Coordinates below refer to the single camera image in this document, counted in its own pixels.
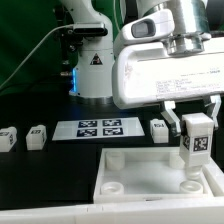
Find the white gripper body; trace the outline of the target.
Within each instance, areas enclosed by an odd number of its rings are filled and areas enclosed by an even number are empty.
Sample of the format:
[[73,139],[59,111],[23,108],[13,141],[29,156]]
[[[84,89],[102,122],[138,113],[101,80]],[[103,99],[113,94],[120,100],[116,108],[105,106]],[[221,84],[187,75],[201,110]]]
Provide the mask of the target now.
[[113,66],[112,92],[121,109],[223,94],[224,37],[206,41],[201,53],[177,57],[160,42],[128,46]]

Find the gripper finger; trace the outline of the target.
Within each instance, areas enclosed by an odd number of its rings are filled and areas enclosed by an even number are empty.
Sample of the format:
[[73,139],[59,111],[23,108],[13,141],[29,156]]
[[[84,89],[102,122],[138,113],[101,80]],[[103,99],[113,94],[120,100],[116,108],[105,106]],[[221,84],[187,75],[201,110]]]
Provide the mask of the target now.
[[169,123],[171,127],[171,132],[174,137],[181,135],[181,125],[180,119],[175,114],[174,110],[176,109],[176,104],[174,101],[164,101],[162,104],[161,115]]
[[207,116],[213,120],[214,129],[217,130],[219,127],[217,116],[222,103],[221,96],[219,94],[206,96],[203,98],[203,102],[205,108],[207,109]]

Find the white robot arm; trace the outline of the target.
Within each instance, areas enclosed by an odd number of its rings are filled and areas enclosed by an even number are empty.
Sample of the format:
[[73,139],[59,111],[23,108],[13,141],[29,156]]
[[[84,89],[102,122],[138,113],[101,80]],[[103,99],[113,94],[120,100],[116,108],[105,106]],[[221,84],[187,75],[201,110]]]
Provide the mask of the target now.
[[122,109],[160,104],[175,135],[175,103],[203,99],[206,117],[218,126],[224,37],[209,29],[208,0],[119,0],[123,26],[116,37],[91,0],[61,2],[83,38],[75,67],[79,98],[112,98]]

